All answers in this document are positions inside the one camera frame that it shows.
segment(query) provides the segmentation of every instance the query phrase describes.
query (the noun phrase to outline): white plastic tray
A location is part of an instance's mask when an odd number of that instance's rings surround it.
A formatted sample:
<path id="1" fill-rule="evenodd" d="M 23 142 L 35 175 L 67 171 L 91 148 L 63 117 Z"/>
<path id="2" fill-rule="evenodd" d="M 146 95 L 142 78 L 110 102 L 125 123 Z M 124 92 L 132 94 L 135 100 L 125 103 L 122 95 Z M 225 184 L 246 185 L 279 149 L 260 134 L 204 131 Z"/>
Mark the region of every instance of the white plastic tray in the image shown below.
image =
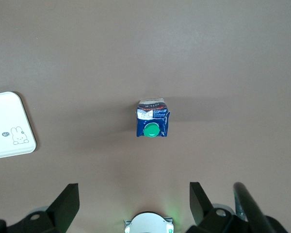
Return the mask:
<path id="1" fill-rule="evenodd" d="M 20 97 L 0 93 L 0 158 L 31 153 L 36 142 Z"/>

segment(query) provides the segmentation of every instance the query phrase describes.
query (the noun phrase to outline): blue carton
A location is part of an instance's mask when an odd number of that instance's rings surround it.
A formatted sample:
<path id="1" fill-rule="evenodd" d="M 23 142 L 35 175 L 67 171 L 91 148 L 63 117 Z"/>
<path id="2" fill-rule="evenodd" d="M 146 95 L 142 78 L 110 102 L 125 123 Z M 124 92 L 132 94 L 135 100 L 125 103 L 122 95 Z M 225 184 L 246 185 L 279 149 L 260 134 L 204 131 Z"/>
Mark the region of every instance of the blue carton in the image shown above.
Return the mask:
<path id="1" fill-rule="evenodd" d="M 140 101 L 136 111 L 137 137 L 166 137 L 169 114 L 163 98 Z"/>

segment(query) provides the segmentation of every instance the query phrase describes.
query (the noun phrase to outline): green cap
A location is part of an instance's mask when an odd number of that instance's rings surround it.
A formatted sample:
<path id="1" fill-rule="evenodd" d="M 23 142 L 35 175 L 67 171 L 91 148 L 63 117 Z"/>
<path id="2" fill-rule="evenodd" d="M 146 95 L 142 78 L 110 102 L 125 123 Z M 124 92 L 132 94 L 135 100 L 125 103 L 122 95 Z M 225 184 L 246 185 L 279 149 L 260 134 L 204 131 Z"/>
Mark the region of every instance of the green cap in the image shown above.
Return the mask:
<path id="1" fill-rule="evenodd" d="M 146 137 L 156 137 L 160 133 L 160 128 L 157 123 L 149 123 L 145 126 L 144 135 Z"/>

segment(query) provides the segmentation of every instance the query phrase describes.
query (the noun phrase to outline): white robot part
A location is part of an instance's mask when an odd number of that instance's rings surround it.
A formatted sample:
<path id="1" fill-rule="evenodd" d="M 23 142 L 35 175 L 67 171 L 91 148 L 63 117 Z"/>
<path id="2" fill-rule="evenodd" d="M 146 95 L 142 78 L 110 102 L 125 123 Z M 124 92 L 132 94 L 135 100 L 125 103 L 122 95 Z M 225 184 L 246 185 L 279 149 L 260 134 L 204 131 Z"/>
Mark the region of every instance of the white robot part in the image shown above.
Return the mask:
<path id="1" fill-rule="evenodd" d="M 141 213 L 132 221 L 125 221 L 125 233 L 174 233 L 172 218 L 156 213 Z"/>

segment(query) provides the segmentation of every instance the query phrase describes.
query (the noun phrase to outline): rabbit logo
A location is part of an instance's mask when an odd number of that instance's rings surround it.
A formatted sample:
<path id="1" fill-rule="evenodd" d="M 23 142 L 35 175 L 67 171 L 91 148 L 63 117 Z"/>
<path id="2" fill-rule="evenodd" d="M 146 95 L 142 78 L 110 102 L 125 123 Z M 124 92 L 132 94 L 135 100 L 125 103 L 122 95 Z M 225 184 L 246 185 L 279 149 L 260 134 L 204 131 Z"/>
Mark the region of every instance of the rabbit logo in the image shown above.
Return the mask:
<path id="1" fill-rule="evenodd" d="M 29 140 L 27 140 L 27 136 L 25 135 L 25 133 L 23 132 L 21 127 L 17 126 L 16 128 L 12 128 L 11 133 L 13 135 L 13 141 L 14 141 L 13 144 L 14 145 L 29 142 Z"/>

